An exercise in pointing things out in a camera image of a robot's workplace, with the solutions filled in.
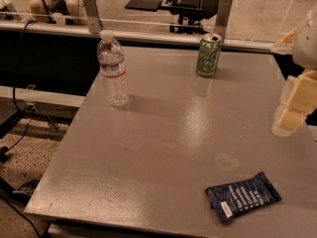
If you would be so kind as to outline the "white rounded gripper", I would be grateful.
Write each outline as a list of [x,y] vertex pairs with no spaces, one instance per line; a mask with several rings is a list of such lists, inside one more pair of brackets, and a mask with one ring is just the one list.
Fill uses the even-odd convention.
[[274,54],[291,55],[305,69],[297,77],[289,76],[281,91],[271,132],[288,137],[296,132],[308,115],[317,109],[317,3],[270,49]]

